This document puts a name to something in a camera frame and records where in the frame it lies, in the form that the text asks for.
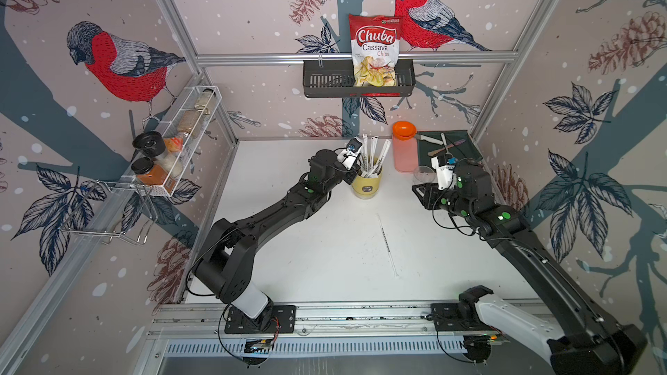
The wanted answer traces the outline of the straw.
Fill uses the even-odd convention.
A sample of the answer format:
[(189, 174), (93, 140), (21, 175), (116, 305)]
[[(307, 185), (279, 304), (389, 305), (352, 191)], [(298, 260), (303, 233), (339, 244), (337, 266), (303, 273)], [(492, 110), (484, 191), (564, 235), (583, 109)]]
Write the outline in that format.
[(387, 250), (387, 257), (388, 257), (389, 263), (392, 267), (392, 271), (394, 273), (394, 278), (399, 279), (401, 276), (400, 276), (399, 271), (398, 271), (398, 269), (396, 267), (396, 264), (395, 264), (393, 252), (392, 252), (391, 246), (389, 244), (389, 239), (387, 237), (387, 232), (386, 232), (386, 229), (384, 227), (384, 223), (383, 223), (382, 218), (380, 217), (379, 214), (376, 215), (376, 216), (377, 216), (377, 219), (378, 219), (378, 222), (379, 222), (379, 225), (380, 225), (380, 233), (382, 235), (382, 239), (384, 241), (385, 248)]

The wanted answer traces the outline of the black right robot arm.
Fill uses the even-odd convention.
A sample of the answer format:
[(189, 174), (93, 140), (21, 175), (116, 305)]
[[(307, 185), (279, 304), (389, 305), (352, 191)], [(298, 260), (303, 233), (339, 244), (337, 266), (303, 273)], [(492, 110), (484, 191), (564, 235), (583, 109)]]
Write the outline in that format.
[(439, 172), (445, 183), (412, 187), (433, 212), (463, 218), (525, 279), (556, 319), (551, 325), (518, 309), (484, 286), (460, 295), (477, 319), (517, 340), (557, 374), (630, 374), (648, 342), (634, 325), (622, 325), (585, 293), (538, 240), (514, 208), (496, 203), (493, 180), (474, 162), (459, 161)]

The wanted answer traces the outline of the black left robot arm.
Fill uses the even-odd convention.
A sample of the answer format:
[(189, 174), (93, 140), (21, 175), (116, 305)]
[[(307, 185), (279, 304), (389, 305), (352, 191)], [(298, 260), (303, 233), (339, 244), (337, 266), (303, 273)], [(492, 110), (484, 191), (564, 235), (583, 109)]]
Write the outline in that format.
[(236, 222), (215, 222), (189, 273), (222, 303), (235, 307), (261, 328), (267, 327), (273, 302), (252, 282), (255, 255), (279, 233), (317, 213), (336, 186), (352, 184), (361, 169), (362, 149), (358, 138), (343, 149), (321, 149), (309, 158), (309, 172), (279, 201)]

